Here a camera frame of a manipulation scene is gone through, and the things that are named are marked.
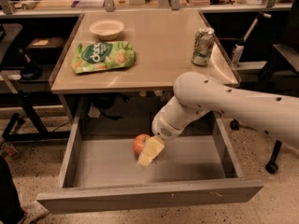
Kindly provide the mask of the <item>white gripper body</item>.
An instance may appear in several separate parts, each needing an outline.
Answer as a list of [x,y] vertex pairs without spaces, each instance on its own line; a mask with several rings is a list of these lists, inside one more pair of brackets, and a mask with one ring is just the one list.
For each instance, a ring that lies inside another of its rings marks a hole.
[[159,136],[164,141],[174,140],[181,134],[181,130],[173,128],[166,122],[161,112],[157,113],[154,117],[151,124],[151,130],[154,135]]

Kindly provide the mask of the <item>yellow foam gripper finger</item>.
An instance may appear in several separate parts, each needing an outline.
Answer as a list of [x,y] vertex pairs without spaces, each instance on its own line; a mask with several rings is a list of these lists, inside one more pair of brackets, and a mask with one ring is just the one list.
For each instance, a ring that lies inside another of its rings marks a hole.
[[141,167],[147,168],[153,162],[153,160],[158,157],[163,149],[164,140],[162,140],[159,136],[152,136],[146,142],[145,147],[139,155],[137,164]]

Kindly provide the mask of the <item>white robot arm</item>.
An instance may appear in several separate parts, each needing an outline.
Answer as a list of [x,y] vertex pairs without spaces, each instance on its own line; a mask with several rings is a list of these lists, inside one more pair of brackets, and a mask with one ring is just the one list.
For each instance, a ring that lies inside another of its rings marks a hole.
[[299,99],[272,93],[230,88],[200,73],[180,75],[174,95],[156,114],[153,136],[137,163],[148,167],[164,149],[164,142],[178,137],[193,121],[210,111],[237,119],[279,142],[299,148]]

